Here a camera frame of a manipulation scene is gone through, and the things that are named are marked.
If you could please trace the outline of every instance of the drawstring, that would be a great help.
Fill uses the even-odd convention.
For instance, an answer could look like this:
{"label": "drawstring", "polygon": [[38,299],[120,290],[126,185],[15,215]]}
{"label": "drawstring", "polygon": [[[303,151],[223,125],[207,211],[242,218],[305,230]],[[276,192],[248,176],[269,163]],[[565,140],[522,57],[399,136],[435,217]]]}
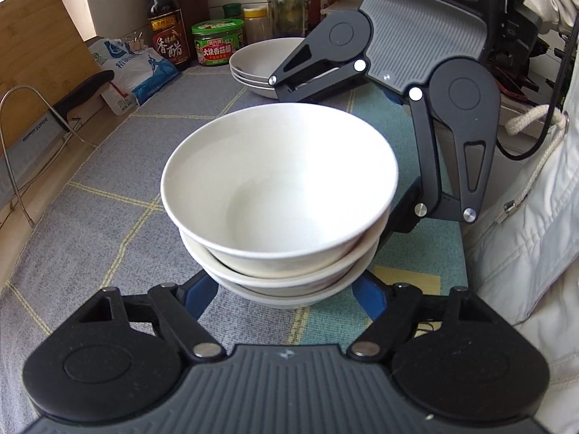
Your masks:
{"label": "drawstring", "polygon": [[[525,127],[527,127],[529,124],[545,117],[548,110],[549,110],[548,105],[534,107],[525,114],[519,115],[509,120],[505,124],[505,129],[507,130],[507,133],[509,135],[511,136],[516,135],[520,131],[522,131]],[[497,213],[497,216],[494,219],[496,223],[499,224],[503,223],[503,221],[505,221],[505,219],[509,217],[509,215],[516,212],[516,210],[520,206],[520,203],[522,203],[525,200],[525,198],[529,194],[529,191],[531,191],[531,188],[533,187],[535,181],[537,180],[539,174],[541,173],[541,170],[545,165],[546,161],[549,159],[549,157],[555,151],[555,149],[559,146],[559,144],[563,141],[565,134],[569,131],[569,115],[567,114],[567,112],[561,112],[559,111],[559,109],[556,108],[555,111],[553,112],[552,125],[554,125],[555,128],[557,129],[557,133],[552,137],[551,143],[545,149],[545,152],[543,152],[541,159],[537,163],[537,166],[535,166],[533,174],[526,182],[524,188],[512,201],[507,202],[503,206],[502,210],[500,210]]]}

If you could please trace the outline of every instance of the wooden cutting board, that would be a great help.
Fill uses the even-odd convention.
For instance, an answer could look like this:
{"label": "wooden cutting board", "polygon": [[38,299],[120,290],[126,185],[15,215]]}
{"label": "wooden cutting board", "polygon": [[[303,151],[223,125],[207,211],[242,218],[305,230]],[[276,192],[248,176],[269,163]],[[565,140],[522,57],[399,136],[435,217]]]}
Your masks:
{"label": "wooden cutting board", "polygon": [[[29,84],[54,104],[99,71],[62,0],[0,3],[0,99]],[[11,94],[0,119],[7,148],[46,111],[30,90]]]}

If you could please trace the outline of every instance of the white bowl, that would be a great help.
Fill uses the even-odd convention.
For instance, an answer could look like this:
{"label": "white bowl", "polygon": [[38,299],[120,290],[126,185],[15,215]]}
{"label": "white bowl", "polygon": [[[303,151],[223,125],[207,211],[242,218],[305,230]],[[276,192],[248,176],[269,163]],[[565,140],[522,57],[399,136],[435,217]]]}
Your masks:
{"label": "white bowl", "polygon": [[229,59],[229,65],[248,80],[267,81],[302,42],[303,37],[282,37],[257,42],[235,52]]}
{"label": "white bowl", "polygon": [[245,287],[239,286],[234,284],[230,281],[220,278],[218,275],[213,274],[212,272],[207,271],[207,274],[213,278],[215,282],[222,285],[226,289],[231,290],[231,292],[246,298],[247,300],[251,300],[259,305],[263,305],[264,307],[270,307],[273,309],[280,309],[280,310],[291,310],[291,309],[299,309],[300,307],[308,307],[315,303],[321,302],[326,298],[330,298],[333,295],[337,294],[338,292],[343,291],[346,287],[352,284],[358,277],[362,275],[362,273],[366,270],[366,268],[372,262],[374,255],[376,254],[376,249],[378,248],[378,241],[374,243],[374,246],[365,254],[363,255],[352,268],[344,275],[342,279],[335,282],[330,287],[326,289],[320,290],[318,292],[309,294],[309,295],[302,295],[300,297],[273,297],[270,295],[263,295],[257,293],[253,290],[246,289]]}
{"label": "white bowl", "polygon": [[[220,263],[215,258],[215,256],[213,256],[201,243],[198,243],[193,238],[185,235],[183,230],[179,230],[179,232],[181,234],[181,241],[183,241],[187,251],[193,257],[193,259],[195,259],[195,261],[197,261],[202,266],[203,269],[205,269],[207,272],[210,272],[211,275],[217,276],[219,279],[232,282],[233,284],[242,285],[246,289],[252,290],[253,292],[261,295],[270,295],[273,297],[300,297],[302,295],[308,295],[331,286],[334,282],[344,277],[353,266],[353,263],[350,263],[344,269],[340,268],[338,271],[331,272],[328,275],[325,275],[323,278],[302,285],[296,285],[292,281],[301,280],[301,277],[285,277],[282,279],[263,279],[259,277],[249,277],[232,271],[227,266]],[[325,269],[321,269],[320,271],[317,271],[313,274],[325,274],[324,271]],[[247,285],[246,282],[241,284],[241,282],[244,281],[253,281],[256,285]],[[275,286],[264,287],[271,284],[275,284]]]}
{"label": "white bowl", "polygon": [[239,75],[237,72],[234,72],[233,70],[231,70],[231,76],[233,78],[235,78],[237,81],[239,81],[240,83],[246,83],[248,86],[255,86],[255,87],[266,88],[266,89],[275,89],[272,86],[270,86],[269,82],[267,82],[267,81],[249,80],[247,78],[244,78],[242,75]]}
{"label": "white bowl", "polygon": [[219,278],[230,281],[234,284],[244,286],[247,289],[263,295],[273,295],[278,297],[296,297],[307,295],[318,290],[325,289],[337,280],[341,279],[354,265],[354,263],[365,255],[386,227],[390,208],[384,215],[372,225],[368,231],[358,240],[354,249],[336,263],[311,274],[299,277],[286,277],[280,279],[264,279],[259,277],[249,277],[232,271],[213,256],[209,250],[193,238],[188,237],[183,230],[180,230],[181,240],[189,254],[205,270],[212,272]]}
{"label": "white bowl", "polygon": [[234,75],[233,73],[231,73],[231,75],[233,78],[235,78],[236,81],[242,85],[247,86],[250,91],[253,91],[255,94],[263,96],[264,98],[277,99],[276,90],[271,88],[271,86],[269,88],[259,87],[253,84],[254,81],[242,80],[240,77]]}
{"label": "white bowl", "polygon": [[275,103],[191,134],[164,168],[161,198],[226,266],[291,277],[348,253],[397,183],[392,148],[370,124],[328,106]]}

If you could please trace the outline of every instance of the green jar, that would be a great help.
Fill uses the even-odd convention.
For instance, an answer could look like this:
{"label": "green jar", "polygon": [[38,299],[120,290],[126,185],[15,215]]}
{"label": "green jar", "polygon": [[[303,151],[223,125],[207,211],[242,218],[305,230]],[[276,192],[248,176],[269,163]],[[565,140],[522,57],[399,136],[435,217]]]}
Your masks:
{"label": "green jar", "polygon": [[199,64],[205,67],[225,65],[243,47],[243,20],[204,21],[191,28]]}
{"label": "green jar", "polygon": [[243,19],[243,10],[241,3],[227,3],[223,5],[223,14],[226,18],[234,18],[237,20]]}

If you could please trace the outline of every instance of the black handle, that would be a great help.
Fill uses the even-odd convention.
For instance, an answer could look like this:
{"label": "black handle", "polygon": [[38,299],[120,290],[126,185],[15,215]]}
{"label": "black handle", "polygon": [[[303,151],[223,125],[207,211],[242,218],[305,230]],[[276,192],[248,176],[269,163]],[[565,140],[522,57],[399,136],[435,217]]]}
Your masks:
{"label": "black handle", "polygon": [[54,109],[63,119],[67,119],[68,113],[74,108],[86,103],[90,98],[97,94],[98,90],[106,83],[111,82],[115,78],[115,72],[112,70],[105,70],[98,72],[87,78],[75,89],[73,89],[64,98],[54,104]]}

